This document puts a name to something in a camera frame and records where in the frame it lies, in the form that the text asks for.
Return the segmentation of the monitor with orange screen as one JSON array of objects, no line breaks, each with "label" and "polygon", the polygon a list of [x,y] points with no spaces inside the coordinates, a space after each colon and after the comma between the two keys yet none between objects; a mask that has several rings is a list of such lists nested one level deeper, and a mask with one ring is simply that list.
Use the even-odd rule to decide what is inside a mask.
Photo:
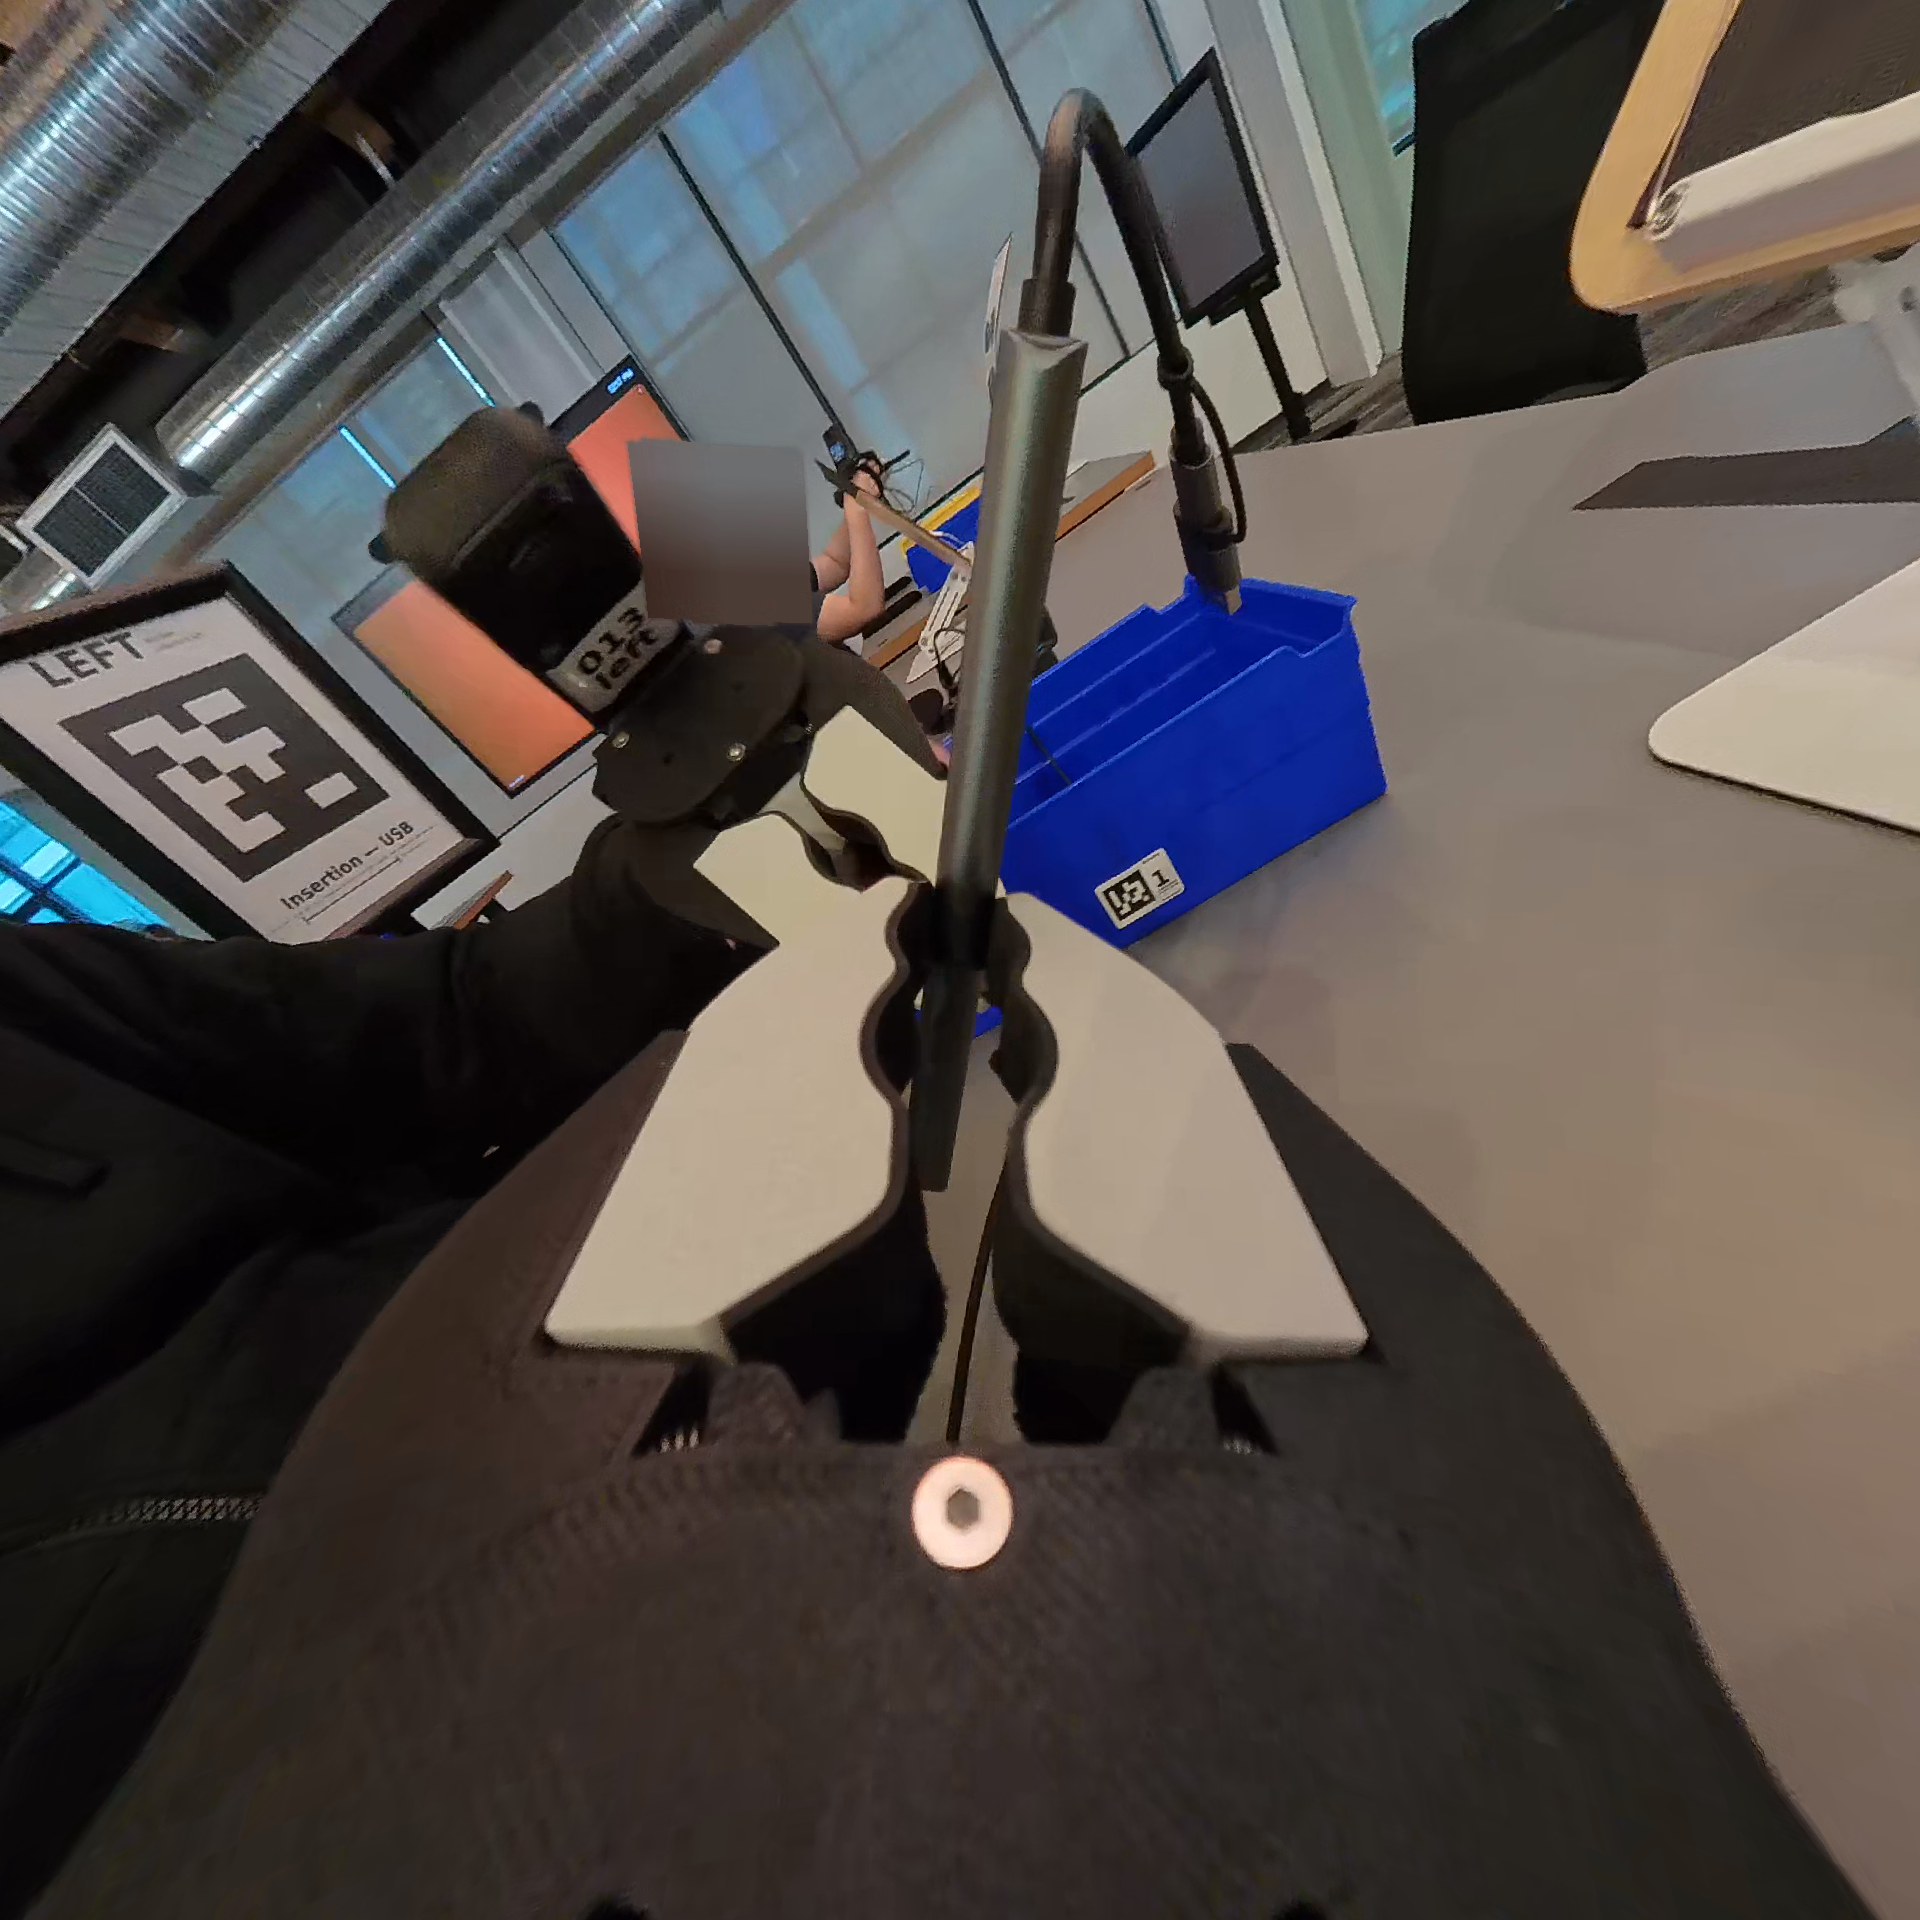
[{"label": "monitor with orange screen", "polygon": [[[628,445],[686,443],[645,370],[619,357],[556,420],[555,435],[636,544]],[[519,795],[590,741],[555,688],[515,665],[460,613],[396,564],[336,608],[349,638],[502,791]]]}]

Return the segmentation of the white base pad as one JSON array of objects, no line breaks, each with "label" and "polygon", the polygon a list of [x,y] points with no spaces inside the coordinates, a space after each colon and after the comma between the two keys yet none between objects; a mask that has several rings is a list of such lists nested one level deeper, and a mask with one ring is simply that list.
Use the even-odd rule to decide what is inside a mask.
[{"label": "white base pad", "polygon": [[1660,715],[1675,773],[1916,833],[1916,564]]}]

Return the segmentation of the blue plastic bin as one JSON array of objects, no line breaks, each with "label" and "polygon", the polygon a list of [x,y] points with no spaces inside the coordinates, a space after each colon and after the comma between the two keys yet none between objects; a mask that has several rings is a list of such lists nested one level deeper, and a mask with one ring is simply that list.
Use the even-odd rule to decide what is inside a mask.
[{"label": "blue plastic bin", "polygon": [[1385,795],[1349,594],[1139,605],[1035,677],[1002,890],[1122,948]]}]

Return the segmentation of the person's black jacket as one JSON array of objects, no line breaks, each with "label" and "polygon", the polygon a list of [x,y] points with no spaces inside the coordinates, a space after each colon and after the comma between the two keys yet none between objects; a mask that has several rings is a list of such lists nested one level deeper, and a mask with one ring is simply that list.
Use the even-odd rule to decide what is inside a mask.
[{"label": "person's black jacket", "polygon": [[493,1165],[315,1164],[3,1038],[3,1627],[226,1581],[322,1385]]}]

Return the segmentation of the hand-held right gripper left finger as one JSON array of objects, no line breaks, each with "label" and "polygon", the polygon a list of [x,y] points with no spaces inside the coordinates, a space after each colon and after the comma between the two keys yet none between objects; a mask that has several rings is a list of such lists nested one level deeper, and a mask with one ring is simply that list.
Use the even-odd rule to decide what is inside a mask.
[{"label": "hand-held right gripper left finger", "polygon": [[943,1340],[903,1068],[919,885],[842,895],[686,1030],[545,1311],[593,1367],[772,1367],[908,1437]]}]

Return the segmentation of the person's left forearm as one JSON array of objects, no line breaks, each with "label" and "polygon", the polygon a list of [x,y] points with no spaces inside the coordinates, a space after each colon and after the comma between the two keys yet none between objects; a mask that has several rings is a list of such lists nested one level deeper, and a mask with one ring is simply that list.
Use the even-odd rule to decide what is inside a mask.
[{"label": "person's left forearm", "polygon": [[753,948],[668,914],[599,823],[502,921],[312,947],[3,928],[3,1033],[290,1164],[369,1177],[545,1140]]}]

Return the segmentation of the black chair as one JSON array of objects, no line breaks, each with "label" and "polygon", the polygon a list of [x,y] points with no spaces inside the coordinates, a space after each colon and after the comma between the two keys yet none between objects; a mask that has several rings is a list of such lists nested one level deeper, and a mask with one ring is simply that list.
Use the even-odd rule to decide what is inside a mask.
[{"label": "black chair", "polygon": [[1572,231],[1656,3],[1463,3],[1413,35],[1400,377],[1413,423],[1619,393],[1629,315],[1583,303]]}]

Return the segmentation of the dark monitor on stand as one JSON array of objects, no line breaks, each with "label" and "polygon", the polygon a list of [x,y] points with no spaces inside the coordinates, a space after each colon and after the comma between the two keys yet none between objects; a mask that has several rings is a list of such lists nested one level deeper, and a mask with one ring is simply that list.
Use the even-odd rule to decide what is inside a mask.
[{"label": "dark monitor on stand", "polygon": [[1280,403],[1288,443],[1310,438],[1306,400],[1265,317],[1280,250],[1236,124],[1219,51],[1208,50],[1125,140],[1156,217],[1156,245],[1183,325],[1243,317]]}]

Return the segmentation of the silver ventilation duct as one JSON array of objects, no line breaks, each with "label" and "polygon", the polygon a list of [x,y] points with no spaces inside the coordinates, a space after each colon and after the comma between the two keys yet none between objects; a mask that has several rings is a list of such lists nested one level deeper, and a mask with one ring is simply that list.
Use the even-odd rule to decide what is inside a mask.
[{"label": "silver ventilation duct", "polygon": [[380,11],[48,3],[3,67],[3,410],[132,291]]},{"label": "silver ventilation duct", "polygon": [[173,410],[160,453],[216,485],[345,374],[369,371],[515,225],[642,138],[785,3],[575,3]]}]

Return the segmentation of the black board wooden frame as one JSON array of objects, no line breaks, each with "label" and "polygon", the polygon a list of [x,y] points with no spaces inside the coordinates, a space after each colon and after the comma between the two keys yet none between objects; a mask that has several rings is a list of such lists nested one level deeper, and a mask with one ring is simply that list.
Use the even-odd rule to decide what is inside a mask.
[{"label": "black board wooden frame", "polygon": [[1572,231],[1646,315],[1916,240],[1915,3],[1662,3]]}]

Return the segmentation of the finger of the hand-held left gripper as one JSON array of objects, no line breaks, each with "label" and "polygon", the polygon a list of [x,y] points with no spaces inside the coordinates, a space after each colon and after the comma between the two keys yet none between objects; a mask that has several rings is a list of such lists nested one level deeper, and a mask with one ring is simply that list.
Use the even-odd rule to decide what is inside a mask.
[{"label": "finger of the hand-held left gripper", "polygon": [[836,847],[826,847],[785,815],[756,815],[722,830],[696,855],[696,875],[743,913],[775,947],[810,933],[846,901],[880,880],[926,884],[858,817],[829,817]]},{"label": "finger of the hand-held left gripper", "polygon": [[803,797],[858,861],[885,875],[936,880],[945,780],[858,708],[839,708],[810,741]]}]

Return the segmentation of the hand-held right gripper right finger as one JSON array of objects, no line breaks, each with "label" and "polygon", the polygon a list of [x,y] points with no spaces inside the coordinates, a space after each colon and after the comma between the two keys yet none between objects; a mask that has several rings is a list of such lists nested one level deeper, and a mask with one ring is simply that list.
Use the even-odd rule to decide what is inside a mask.
[{"label": "hand-held right gripper right finger", "polygon": [[1365,1320],[1216,1030],[1042,901],[999,901],[993,1307],[1028,1443],[1099,1443],[1163,1368],[1350,1361]]}]

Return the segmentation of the grey usb hub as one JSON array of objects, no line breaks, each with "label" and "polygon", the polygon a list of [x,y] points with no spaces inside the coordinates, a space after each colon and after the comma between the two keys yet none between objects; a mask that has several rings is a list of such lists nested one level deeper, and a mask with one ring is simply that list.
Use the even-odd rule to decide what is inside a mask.
[{"label": "grey usb hub", "polygon": [[998,340],[963,697],[926,921],[919,1053],[908,1091],[908,1144],[926,1191],[949,1187],[963,1118],[1082,367],[1086,347],[1072,337],[1008,328]]}]

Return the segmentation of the white vent unit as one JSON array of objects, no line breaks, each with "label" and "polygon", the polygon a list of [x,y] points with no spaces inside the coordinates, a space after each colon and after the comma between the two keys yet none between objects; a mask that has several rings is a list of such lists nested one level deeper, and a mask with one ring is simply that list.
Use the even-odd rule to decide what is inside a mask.
[{"label": "white vent unit", "polygon": [[168,465],[105,423],[16,517],[16,534],[82,590],[102,587],[189,493]]}]

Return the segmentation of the framed marker sign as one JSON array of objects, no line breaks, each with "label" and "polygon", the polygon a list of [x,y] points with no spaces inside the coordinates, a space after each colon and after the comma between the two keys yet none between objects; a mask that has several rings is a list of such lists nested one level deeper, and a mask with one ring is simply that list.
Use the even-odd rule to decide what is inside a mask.
[{"label": "framed marker sign", "polygon": [[499,844],[230,564],[6,614],[3,765],[212,937],[399,933]]}]

